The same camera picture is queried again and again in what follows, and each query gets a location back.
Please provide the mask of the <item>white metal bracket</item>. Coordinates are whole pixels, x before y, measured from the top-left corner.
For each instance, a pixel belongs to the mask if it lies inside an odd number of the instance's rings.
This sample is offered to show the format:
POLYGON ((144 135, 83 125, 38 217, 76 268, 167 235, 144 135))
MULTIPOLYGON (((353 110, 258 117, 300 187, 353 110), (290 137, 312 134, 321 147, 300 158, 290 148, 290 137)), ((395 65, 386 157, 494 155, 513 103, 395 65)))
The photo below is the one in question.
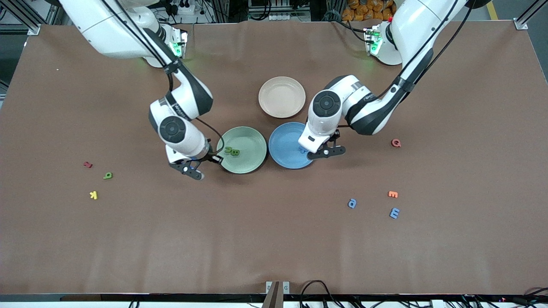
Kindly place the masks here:
MULTIPOLYGON (((290 282, 289 281, 277 281, 279 284, 279 287, 283 289, 283 294, 290 294, 290 282)), ((274 284, 274 281, 266 281, 265 283, 265 292, 264 294, 268 293, 272 285, 274 284)))

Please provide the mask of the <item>bag of orange objects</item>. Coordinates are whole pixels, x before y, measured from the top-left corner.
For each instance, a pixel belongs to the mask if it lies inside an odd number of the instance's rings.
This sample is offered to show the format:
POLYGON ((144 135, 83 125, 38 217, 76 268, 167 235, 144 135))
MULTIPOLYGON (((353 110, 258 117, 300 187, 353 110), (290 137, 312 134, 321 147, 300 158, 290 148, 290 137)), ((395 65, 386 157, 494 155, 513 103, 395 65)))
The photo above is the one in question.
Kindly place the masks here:
POLYGON ((394 0, 347 0, 341 20, 364 21, 370 19, 389 20, 397 11, 394 0))

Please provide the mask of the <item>brown post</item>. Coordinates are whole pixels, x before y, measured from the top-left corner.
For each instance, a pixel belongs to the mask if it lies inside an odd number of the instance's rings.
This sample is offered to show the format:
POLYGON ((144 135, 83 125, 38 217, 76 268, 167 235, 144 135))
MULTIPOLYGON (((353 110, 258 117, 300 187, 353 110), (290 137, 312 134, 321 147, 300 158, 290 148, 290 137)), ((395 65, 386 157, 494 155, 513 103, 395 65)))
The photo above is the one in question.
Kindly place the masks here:
POLYGON ((274 281, 270 284, 262 308, 278 308, 283 306, 283 285, 280 281, 274 281))

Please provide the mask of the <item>beige plate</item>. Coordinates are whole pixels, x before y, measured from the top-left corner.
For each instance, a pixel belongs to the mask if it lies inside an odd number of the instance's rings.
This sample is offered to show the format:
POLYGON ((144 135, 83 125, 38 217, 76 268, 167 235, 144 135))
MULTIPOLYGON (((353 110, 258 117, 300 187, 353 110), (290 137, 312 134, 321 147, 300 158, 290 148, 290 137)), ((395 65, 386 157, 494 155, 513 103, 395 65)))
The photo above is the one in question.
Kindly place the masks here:
POLYGON ((275 118, 290 118, 303 108, 307 95, 304 87, 290 77, 274 77, 264 82, 258 94, 259 105, 275 118))

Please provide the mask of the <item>brown table cover mat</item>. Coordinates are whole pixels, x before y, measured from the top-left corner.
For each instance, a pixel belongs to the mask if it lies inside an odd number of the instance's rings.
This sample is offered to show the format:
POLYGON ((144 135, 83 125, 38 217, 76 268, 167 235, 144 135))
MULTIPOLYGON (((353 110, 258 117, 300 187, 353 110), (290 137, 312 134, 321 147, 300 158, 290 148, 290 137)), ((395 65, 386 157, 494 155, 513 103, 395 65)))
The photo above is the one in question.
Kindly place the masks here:
POLYGON ((300 170, 170 168, 148 120, 167 89, 74 26, 27 39, 0 109, 0 294, 548 287, 548 84, 511 21, 466 23, 382 131, 300 170))

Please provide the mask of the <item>green plate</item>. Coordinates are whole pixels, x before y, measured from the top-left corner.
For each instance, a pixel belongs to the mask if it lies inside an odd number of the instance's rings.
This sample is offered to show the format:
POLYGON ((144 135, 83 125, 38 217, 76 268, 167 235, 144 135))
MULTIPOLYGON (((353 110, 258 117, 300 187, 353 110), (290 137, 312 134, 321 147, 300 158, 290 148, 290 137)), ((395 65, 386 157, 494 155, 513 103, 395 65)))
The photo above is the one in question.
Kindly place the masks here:
POLYGON ((240 126, 235 127, 222 135, 217 144, 219 156, 223 157, 221 166, 228 172, 247 174, 257 170, 268 155, 268 146, 263 135, 256 129, 240 126), (239 156, 225 153, 225 147, 240 150, 239 156))

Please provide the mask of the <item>base connector panel green light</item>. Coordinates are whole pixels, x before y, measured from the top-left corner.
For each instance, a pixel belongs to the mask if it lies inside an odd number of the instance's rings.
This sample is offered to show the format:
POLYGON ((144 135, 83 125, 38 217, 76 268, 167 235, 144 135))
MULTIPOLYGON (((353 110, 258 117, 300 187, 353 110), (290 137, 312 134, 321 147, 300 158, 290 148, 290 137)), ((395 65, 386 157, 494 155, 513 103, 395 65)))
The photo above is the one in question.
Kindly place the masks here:
POLYGON ((172 27, 170 30, 170 48, 178 58, 184 58, 186 44, 188 42, 188 31, 172 27))
POLYGON ((378 51, 382 46, 382 36, 380 25, 372 26, 371 28, 363 29, 366 52, 368 55, 378 55, 378 51))

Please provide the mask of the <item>blue plate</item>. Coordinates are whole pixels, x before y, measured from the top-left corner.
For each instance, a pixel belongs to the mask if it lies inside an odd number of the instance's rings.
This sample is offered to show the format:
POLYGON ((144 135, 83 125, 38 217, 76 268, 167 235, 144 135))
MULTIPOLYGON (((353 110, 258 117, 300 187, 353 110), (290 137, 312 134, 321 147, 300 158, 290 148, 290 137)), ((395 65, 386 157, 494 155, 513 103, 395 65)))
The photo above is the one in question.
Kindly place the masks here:
POLYGON ((286 169, 301 169, 313 163, 307 159, 307 153, 298 150, 298 140, 304 128, 303 123, 292 121, 278 126, 271 133, 268 149, 274 162, 286 169))

